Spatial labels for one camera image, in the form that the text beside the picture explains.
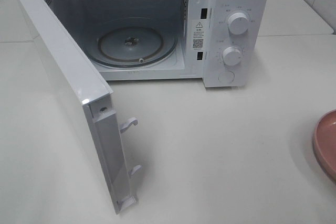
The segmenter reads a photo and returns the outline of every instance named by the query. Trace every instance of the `power level dial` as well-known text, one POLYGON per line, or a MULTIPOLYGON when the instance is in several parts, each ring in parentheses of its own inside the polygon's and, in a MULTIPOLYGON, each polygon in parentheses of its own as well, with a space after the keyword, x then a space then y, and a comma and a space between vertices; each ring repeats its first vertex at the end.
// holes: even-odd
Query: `power level dial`
POLYGON ((227 22, 230 32, 234 35, 239 35, 247 31, 249 17, 243 12, 237 12, 231 14, 227 22))
POLYGON ((223 51, 223 61, 225 65, 234 66, 241 62, 243 54, 238 47, 228 47, 223 51))

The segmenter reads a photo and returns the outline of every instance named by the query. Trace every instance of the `open microwave door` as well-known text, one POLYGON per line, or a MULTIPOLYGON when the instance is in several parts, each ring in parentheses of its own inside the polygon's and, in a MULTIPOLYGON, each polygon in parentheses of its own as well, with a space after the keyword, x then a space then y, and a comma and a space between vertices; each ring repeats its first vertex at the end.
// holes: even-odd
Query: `open microwave door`
POLYGON ((91 152, 102 170, 98 174, 104 178, 115 211, 119 213, 137 200, 130 176, 140 168, 127 170, 120 133, 138 122, 132 118, 118 125, 110 86, 45 0, 19 2, 58 101, 83 144, 90 146, 87 143, 91 142, 93 146, 94 142, 96 151, 91 152))

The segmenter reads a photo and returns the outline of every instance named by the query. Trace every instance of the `pink bowl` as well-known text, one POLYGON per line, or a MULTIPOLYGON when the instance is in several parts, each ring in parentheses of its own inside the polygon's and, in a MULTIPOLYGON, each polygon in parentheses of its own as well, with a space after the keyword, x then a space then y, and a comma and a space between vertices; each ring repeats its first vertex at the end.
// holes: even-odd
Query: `pink bowl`
POLYGON ((314 149, 321 166, 336 180, 336 110, 325 114, 316 125, 314 149))

